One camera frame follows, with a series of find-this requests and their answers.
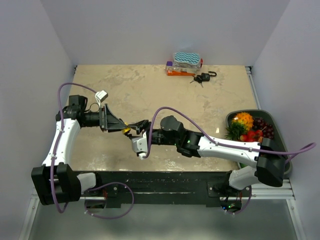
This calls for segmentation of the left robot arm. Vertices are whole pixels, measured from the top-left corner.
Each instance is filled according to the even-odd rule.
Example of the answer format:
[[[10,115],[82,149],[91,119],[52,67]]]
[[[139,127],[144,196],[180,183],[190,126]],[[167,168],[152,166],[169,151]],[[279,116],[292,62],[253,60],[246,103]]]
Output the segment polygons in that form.
[[[77,135],[82,128],[99,127],[103,132],[118,132],[126,124],[114,116],[107,105],[99,111],[86,109],[88,99],[81,95],[69,97],[68,105],[55,116],[56,131],[52,145],[40,167],[31,171],[31,178],[43,205],[76,202],[87,191],[99,196],[104,184],[93,172],[76,173],[69,165]]]

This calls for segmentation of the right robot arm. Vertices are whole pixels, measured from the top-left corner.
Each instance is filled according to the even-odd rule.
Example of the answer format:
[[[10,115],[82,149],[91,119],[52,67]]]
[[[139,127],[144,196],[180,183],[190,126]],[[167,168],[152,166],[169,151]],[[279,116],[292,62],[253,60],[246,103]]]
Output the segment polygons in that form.
[[[233,197],[240,190],[254,184],[281,187],[284,181],[285,158],[264,153],[259,142],[236,142],[232,140],[206,136],[202,132],[188,130],[174,116],[164,117],[160,127],[154,129],[148,120],[129,124],[135,130],[136,137],[131,137],[133,151],[140,159],[145,159],[151,152],[152,145],[175,146],[178,153],[191,158],[220,158],[244,164],[239,170],[227,173],[224,183],[215,187]]]

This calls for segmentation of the yellow padlock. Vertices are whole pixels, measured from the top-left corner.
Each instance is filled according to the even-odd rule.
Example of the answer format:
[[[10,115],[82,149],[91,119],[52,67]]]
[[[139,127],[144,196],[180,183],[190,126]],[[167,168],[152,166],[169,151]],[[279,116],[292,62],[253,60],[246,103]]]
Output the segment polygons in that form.
[[[121,132],[123,135],[127,135],[130,133],[131,128],[128,126],[128,124],[126,122],[124,124],[126,125],[126,128],[122,129]]]

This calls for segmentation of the black padlock with keys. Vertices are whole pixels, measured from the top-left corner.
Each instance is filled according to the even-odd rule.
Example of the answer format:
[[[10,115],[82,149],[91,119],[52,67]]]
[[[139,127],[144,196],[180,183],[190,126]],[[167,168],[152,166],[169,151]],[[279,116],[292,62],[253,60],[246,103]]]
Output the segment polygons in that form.
[[[202,72],[201,74],[194,76],[190,83],[196,82],[200,84],[201,87],[203,88],[203,82],[209,82],[211,78],[216,76],[217,76],[217,73],[215,71],[208,71],[207,73]]]

